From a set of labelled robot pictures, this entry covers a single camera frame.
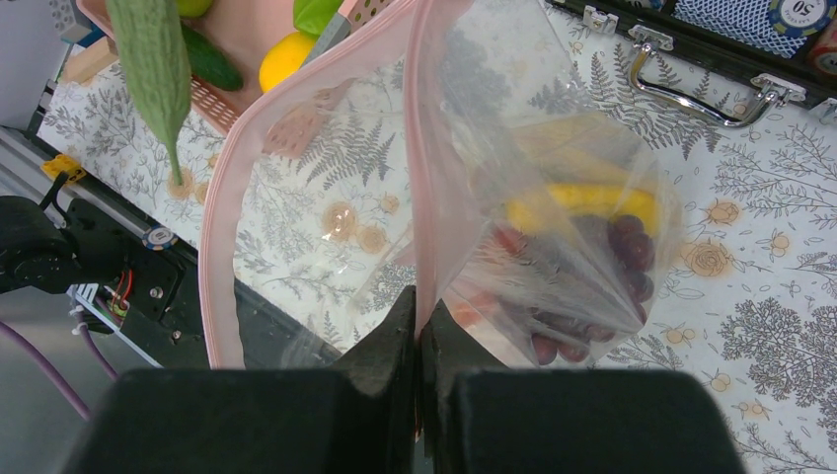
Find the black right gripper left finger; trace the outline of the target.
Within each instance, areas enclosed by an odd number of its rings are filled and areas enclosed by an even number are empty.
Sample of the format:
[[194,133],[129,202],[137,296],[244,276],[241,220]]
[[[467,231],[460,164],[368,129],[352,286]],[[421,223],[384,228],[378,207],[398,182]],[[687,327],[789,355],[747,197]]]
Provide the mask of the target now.
[[326,367],[136,369],[106,393],[67,473],[409,473],[417,293]]

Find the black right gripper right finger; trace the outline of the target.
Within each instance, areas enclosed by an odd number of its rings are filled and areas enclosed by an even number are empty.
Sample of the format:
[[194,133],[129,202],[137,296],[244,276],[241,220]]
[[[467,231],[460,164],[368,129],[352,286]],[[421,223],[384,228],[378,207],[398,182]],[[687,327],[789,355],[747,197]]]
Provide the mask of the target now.
[[671,370],[504,366],[438,305],[420,336],[438,473],[740,473],[722,414]]

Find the dark red grape bunch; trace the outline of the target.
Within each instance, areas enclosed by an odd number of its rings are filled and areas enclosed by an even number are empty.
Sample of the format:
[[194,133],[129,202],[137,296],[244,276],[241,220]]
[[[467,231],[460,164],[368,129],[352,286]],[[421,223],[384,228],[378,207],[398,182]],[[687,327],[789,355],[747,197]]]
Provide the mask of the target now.
[[497,303],[538,364],[586,363],[646,323],[655,244],[639,217],[584,214],[571,219],[569,235],[523,234],[511,248],[522,282]]

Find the red orange mango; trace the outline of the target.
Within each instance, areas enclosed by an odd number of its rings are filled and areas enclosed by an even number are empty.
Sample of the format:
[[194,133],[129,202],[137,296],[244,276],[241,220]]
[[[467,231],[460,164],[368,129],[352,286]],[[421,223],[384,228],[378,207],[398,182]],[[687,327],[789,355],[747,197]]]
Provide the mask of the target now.
[[[496,264],[498,261],[518,258],[522,256],[525,247],[524,235],[519,230],[507,225],[495,226],[479,248],[480,251],[488,251],[488,255],[479,258],[479,261]],[[495,313],[499,309],[497,296],[485,290],[482,283],[465,282],[459,278],[454,282],[449,296],[453,301],[453,319],[464,329],[476,326],[485,320],[486,314]]]

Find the yellow lemon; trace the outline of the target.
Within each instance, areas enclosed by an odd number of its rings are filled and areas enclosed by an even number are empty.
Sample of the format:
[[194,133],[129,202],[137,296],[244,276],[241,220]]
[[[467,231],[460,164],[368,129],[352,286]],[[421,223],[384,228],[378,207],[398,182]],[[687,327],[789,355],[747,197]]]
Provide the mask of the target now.
[[505,219],[530,234],[557,230],[566,225],[561,217],[595,215],[615,218],[633,215],[651,235],[660,230],[661,205],[652,193],[620,185],[553,183],[508,200]]

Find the clear zip top bag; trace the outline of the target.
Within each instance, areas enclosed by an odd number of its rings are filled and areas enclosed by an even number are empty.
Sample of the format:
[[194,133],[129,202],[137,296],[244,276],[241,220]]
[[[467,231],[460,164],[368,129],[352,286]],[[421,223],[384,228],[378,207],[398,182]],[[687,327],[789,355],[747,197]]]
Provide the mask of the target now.
[[[261,95],[209,186],[198,281],[208,361],[244,369],[240,281],[344,354],[417,293],[422,329],[454,282],[496,296],[512,259],[479,261],[504,204],[553,183],[656,196],[654,293],[682,208],[647,143],[601,113],[539,1],[398,1]],[[549,232],[569,235],[571,219]],[[537,366],[501,308],[466,332]]]

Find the orange fruit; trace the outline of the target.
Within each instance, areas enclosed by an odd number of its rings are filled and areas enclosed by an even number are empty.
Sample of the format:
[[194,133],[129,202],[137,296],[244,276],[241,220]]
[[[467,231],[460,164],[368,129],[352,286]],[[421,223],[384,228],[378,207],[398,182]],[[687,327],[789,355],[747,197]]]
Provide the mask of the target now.
[[273,46],[264,57],[259,69],[259,84],[263,93],[295,73],[316,45],[317,38],[302,32],[294,32]]

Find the green lime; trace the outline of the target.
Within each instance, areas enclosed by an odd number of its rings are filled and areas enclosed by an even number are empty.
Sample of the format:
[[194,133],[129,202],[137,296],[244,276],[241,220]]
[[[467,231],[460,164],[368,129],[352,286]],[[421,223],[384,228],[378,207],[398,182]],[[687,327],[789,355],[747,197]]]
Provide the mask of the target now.
[[293,26],[301,33],[318,37],[341,5],[342,0],[295,0]]

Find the green cucumber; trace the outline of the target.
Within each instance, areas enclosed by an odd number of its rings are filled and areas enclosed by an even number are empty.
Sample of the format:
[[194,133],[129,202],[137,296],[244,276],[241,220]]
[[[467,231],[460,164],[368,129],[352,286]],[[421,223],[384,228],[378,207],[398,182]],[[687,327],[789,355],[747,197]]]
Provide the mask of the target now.
[[192,74],[223,91],[241,90],[244,78],[225,54],[201,33],[181,27]]

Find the green pear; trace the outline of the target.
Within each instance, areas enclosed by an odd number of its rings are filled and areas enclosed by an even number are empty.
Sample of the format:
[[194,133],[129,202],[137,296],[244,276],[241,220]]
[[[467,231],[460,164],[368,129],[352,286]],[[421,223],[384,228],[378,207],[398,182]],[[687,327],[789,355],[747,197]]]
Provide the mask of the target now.
[[178,15],[186,19],[200,18],[212,7],[213,0],[176,0]]

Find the loose poker chip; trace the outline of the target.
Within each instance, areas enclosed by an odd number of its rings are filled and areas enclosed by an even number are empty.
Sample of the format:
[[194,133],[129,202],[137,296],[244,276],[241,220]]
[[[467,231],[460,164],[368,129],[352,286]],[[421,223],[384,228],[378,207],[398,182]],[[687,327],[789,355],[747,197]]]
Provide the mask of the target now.
[[152,251],[164,251],[172,248],[179,241],[179,237],[168,227],[155,225],[147,229],[142,237],[143,246]]

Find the floral table mat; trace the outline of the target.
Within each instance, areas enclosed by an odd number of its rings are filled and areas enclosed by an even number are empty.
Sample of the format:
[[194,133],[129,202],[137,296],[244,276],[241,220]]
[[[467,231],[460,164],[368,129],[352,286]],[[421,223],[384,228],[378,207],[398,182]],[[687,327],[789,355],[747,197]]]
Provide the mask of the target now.
[[[396,2],[353,1],[339,16],[351,35]],[[747,128],[716,126],[630,87],[631,39],[583,37],[581,24],[546,12],[596,108],[640,136],[659,161],[683,225],[646,325],[592,365],[547,366],[690,373],[719,403],[748,469],[834,472],[835,128],[796,110],[772,111]],[[727,85],[696,67],[658,55],[642,75],[728,115],[745,113]],[[228,133],[191,99],[177,141],[179,186],[121,63],[91,87],[60,87],[40,133],[200,250]]]

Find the pink plastic basket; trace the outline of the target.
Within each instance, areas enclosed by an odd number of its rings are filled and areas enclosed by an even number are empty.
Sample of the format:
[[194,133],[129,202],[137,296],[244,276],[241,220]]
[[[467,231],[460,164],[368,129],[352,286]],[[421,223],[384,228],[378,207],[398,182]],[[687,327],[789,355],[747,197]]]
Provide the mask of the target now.
[[263,91],[268,50],[295,32],[292,1],[198,1],[182,18],[192,68],[191,106],[222,134]]

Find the black poker chip case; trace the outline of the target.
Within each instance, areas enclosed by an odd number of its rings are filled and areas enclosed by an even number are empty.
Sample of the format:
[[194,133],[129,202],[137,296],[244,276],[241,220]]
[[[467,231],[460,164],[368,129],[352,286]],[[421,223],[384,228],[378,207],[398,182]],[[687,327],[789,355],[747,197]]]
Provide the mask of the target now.
[[[659,10],[635,7],[627,1],[551,1],[549,5],[580,17],[594,32],[632,40],[634,55],[626,82],[634,91],[684,113],[722,128],[741,129],[793,103],[824,124],[836,123],[836,79],[828,79],[803,61],[812,51],[810,44],[783,58],[675,18],[675,1],[666,2]],[[642,75],[646,64],[662,53],[752,87],[754,95],[745,113],[731,116],[694,94],[646,80]]]

